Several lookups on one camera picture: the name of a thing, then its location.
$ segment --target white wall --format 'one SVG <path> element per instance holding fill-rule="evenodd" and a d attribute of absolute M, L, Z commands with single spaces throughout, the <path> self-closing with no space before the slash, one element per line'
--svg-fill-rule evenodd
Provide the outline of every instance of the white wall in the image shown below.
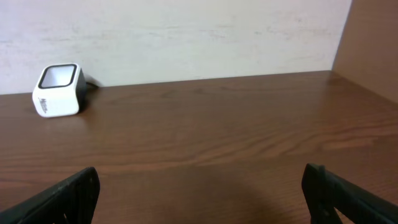
<path fill-rule="evenodd" d="M 349 0 L 1 0 L 0 94 L 77 62 L 100 85 L 329 70 Z"/>

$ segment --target wooden table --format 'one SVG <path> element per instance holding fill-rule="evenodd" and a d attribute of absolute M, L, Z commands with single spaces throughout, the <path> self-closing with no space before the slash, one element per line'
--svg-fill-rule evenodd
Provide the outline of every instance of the wooden table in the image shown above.
<path fill-rule="evenodd" d="M 93 223 L 309 223 L 308 162 L 398 202 L 398 106 L 331 72 L 100 88 L 44 119 L 0 96 L 0 210 L 87 166 Z"/>

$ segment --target wood grain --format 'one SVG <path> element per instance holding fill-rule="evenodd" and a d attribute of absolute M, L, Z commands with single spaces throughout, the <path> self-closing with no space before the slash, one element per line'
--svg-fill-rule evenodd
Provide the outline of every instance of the wood grain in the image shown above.
<path fill-rule="evenodd" d="M 333 71 L 398 102 L 398 1 L 353 0 Z"/>
<path fill-rule="evenodd" d="M 309 223 L 305 164 L 398 202 L 398 106 L 332 72 L 100 88 L 76 116 L 0 96 L 0 210 L 87 166 L 93 223 Z"/>

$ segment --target white device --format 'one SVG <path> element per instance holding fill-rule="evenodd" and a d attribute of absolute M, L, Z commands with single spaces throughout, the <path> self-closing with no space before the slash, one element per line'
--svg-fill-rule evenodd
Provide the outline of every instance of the white device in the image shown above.
<path fill-rule="evenodd" d="M 79 112 L 86 95 L 86 81 L 76 63 L 45 68 L 32 94 L 33 104 L 45 118 Z"/>

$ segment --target brown tabletop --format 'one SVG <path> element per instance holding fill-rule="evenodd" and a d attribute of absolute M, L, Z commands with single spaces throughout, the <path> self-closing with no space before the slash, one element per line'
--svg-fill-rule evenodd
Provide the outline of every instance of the brown tabletop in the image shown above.
<path fill-rule="evenodd" d="M 0 96 L 0 210 L 94 166 L 93 223 L 309 223 L 308 162 L 398 203 L 398 106 L 330 72 Z"/>

